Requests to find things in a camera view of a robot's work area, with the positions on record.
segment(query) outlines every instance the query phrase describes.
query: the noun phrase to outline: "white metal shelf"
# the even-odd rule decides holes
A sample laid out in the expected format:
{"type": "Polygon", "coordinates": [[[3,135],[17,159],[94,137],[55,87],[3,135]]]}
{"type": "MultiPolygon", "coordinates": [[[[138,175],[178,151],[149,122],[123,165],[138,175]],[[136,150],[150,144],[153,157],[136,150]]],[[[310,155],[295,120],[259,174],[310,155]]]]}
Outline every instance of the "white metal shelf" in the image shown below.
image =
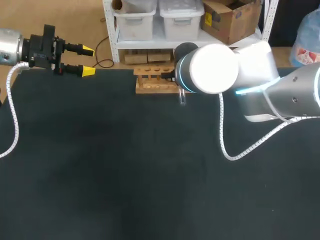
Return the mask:
{"type": "MultiPolygon", "coordinates": [[[[165,38],[164,27],[161,22],[162,20],[158,17],[155,17],[154,19],[153,40],[148,40],[148,41],[123,40],[119,35],[119,29],[115,28],[115,19],[112,14],[112,7],[111,7],[112,0],[102,0],[102,1],[103,1],[104,14],[106,19],[106,26],[109,34],[112,59],[115,63],[118,63],[120,61],[119,59],[120,49],[174,49],[179,44],[186,42],[186,41],[167,41],[165,38]]],[[[264,15],[264,29],[262,33],[257,27],[253,35],[248,36],[230,45],[229,47],[232,47],[232,48],[244,47],[250,44],[254,44],[260,40],[264,40],[264,41],[269,40],[269,36],[271,33],[271,29],[272,29],[275,15],[276,15],[276,10],[277,10],[279,0],[264,0],[264,1],[265,1],[264,11],[267,14],[264,15]]],[[[197,44],[199,47],[212,44],[212,43],[221,43],[221,41],[217,40],[216,38],[207,34],[201,29],[199,30],[198,40],[193,42],[197,44]]]]}
{"type": "MultiPolygon", "coordinates": [[[[261,31],[257,27],[255,33],[251,36],[248,36],[229,47],[231,48],[238,48],[248,46],[250,44],[254,44],[260,41],[262,38],[261,31]]],[[[163,25],[163,20],[160,17],[154,17],[153,19],[153,39],[147,41],[128,41],[122,40],[121,35],[118,36],[116,41],[116,47],[118,49],[174,49],[179,46],[181,43],[186,41],[168,41],[166,40],[165,30],[163,25]]],[[[213,43],[222,43],[215,37],[209,35],[203,30],[199,30],[199,36],[197,40],[194,41],[187,41],[193,42],[198,47],[203,47],[208,44],[213,43]]]]}

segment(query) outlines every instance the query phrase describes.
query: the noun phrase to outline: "black mat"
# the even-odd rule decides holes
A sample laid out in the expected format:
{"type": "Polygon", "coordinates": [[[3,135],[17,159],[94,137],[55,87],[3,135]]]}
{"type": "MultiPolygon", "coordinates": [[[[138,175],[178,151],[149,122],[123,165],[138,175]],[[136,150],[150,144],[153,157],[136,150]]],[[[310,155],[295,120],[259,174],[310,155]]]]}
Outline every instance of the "black mat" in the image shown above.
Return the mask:
{"type": "MultiPolygon", "coordinates": [[[[16,149],[0,159],[1,240],[318,240],[320,122],[291,125],[236,162],[217,96],[135,95],[130,70],[79,79],[30,70],[12,96],[16,149]]],[[[225,94],[237,154],[250,123],[225,94]]],[[[0,152],[14,137],[0,108],[0,152]]]]}

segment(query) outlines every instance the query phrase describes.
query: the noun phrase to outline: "wooden test tube rack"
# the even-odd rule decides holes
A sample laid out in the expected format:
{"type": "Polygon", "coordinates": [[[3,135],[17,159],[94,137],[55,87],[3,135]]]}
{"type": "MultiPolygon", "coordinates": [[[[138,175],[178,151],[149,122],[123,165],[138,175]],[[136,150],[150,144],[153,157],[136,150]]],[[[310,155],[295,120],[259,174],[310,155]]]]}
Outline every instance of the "wooden test tube rack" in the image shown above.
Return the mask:
{"type": "Polygon", "coordinates": [[[137,76],[135,92],[137,94],[174,94],[179,89],[175,82],[161,78],[161,73],[170,73],[173,66],[137,66],[133,74],[137,76]]]}

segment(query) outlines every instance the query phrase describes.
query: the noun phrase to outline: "robotic arm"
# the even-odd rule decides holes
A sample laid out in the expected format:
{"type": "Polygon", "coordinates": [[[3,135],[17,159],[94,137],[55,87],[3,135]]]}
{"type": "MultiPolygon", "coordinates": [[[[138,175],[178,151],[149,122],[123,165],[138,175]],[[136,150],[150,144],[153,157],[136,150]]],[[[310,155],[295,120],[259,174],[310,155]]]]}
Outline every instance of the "robotic arm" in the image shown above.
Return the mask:
{"type": "Polygon", "coordinates": [[[95,51],[82,44],[66,43],[55,36],[55,29],[54,26],[44,25],[43,36],[31,35],[30,39],[27,39],[18,31],[0,28],[0,65],[14,66],[19,62],[26,62],[30,68],[53,67],[53,72],[58,75],[94,75],[95,68],[65,65],[61,62],[61,55],[65,50],[86,56],[94,56],[95,51]]]}
{"type": "Polygon", "coordinates": [[[175,50],[175,81],[186,91],[220,94],[235,91],[251,122],[293,117],[319,117],[320,63],[301,67],[280,78],[265,41],[233,51],[222,44],[198,48],[183,43],[175,50]]]}

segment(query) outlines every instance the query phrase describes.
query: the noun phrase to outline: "wooden floor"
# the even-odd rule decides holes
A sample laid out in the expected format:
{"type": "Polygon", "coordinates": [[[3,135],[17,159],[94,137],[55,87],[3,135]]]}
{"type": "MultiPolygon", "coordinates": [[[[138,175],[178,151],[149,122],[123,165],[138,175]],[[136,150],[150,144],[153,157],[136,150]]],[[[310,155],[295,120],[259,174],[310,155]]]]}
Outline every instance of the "wooden floor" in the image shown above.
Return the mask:
{"type": "MultiPolygon", "coordinates": [[[[25,38],[31,34],[42,35],[44,24],[56,26],[56,36],[74,44],[95,46],[108,36],[102,0],[0,0],[0,28],[18,30],[25,38]]],[[[273,48],[279,67],[289,67],[288,47],[273,48]]],[[[97,51],[99,59],[111,58],[109,42],[101,44],[97,51]]],[[[93,57],[66,52],[62,62],[71,65],[93,66],[93,57]]],[[[114,68],[131,68],[121,63],[114,68]]],[[[0,66],[0,99],[6,97],[6,76],[10,67],[0,66]]]]}

